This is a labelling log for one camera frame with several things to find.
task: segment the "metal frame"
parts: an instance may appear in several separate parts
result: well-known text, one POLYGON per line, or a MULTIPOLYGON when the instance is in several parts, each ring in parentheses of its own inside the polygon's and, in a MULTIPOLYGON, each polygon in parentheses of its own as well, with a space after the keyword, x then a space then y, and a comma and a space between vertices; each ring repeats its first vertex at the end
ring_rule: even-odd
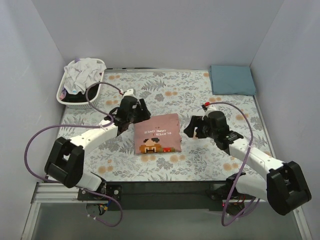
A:
MULTIPOLYGON (((123 73, 123 72, 206 72, 207 70, 187 70, 187 69, 109 69, 107 72, 109 73, 123 73)), ((276 154, 274 148, 271 143, 271 139, 269 133, 266 128, 266 124, 256 97, 253 97, 258 114, 262 121, 263 129, 270 147, 270 151, 272 155, 276 158, 276 154)), ((37 218, 40 212, 41 203, 96 203, 96 201, 78 201, 78 189, 66 188, 64 185, 60 183, 38 183, 35 187, 35 191, 32 198, 32 203, 30 207, 30 211, 26 220, 26 224, 21 236, 21 240, 31 240, 37 218)), ((312 240, 312 236, 303 213, 303 209, 298 207, 293 211, 300 234, 302 239, 304 240, 312 240)))

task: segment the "gray wall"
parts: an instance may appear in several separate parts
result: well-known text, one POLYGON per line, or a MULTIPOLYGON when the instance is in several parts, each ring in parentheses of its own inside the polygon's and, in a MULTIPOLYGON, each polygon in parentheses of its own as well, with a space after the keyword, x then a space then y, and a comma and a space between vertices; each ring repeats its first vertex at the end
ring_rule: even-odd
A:
POLYGON ((64 60, 113 67, 248 66, 283 0, 32 0, 64 60))
MULTIPOLYGON (((0 239, 19 240, 36 184, 24 149, 36 131, 59 123, 55 93, 65 62, 31 0, 0 1, 0 33, 0 239)), ((56 134, 44 133, 31 146, 39 174, 56 134)))
POLYGON ((285 0, 251 65, 275 153, 299 163, 310 187, 303 211, 314 239, 320 239, 319 12, 319 1, 285 0))

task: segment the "black metal base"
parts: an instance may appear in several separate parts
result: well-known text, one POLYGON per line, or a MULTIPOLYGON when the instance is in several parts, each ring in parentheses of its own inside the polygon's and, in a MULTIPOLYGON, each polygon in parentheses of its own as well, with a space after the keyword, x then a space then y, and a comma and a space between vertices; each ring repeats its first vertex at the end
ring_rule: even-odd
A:
MULTIPOLYGON (((107 195, 119 200, 124 210, 208 209, 222 211, 222 199, 212 192, 225 181, 136 181, 108 182, 107 195)), ((97 201, 100 197, 80 190, 79 201, 97 201)), ((118 211, 115 204, 108 211, 118 211)))

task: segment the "black bracket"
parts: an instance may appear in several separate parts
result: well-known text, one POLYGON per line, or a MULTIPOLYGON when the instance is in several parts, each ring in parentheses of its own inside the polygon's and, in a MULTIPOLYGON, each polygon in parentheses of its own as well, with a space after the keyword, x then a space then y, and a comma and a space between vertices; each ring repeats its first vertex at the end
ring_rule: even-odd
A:
POLYGON ((67 188, 73 188, 83 175, 84 160, 82 146, 75 146, 70 139, 59 137, 53 144, 44 171, 67 188))
MULTIPOLYGON (((141 98, 138 101, 133 96, 124 96, 120 106, 112 109, 109 114, 113 117, 114 125, 118 127, 117 136, 126 131, 131 123, 137 124, 151 117, 145 100, 141 98)), ((106 116, 104 120, 110 120, 110 117, 106 116)))
POLYGON ((271 169, 266 175, 266 187, 269 204, 283 216, 312 198, 304 174, 294 161, 271 169))
MULTIPOLYGON (((121 200, 122 196, 122 186, 119 184, 102 184, 103 187, 98 189, 96 192, 100 194, 107 195, 114 198, 117 201, 121 200)), ((102 196, 97 196, 87 192, 86 190, 79 189, 77 200, 79 201, 107 201, 108 199, 102 196)))

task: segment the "gray floor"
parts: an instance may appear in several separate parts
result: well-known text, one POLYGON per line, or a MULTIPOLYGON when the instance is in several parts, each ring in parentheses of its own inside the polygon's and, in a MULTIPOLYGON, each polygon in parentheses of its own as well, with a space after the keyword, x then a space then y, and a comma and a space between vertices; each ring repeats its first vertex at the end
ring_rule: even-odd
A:
MULTIPOLYGON (((97 213, 96 207, 88 211, 97 213)), ((119 212, 107 212, 103 219, 115 222, 119 212)), ((278 215, 268 203, 231 226, 221 225, 217 212, 206 210, 126 210, 122 223, 109 228, 86 217, 83 203, 42 203, 33 240, 300 240, 291 212, 278 215)))

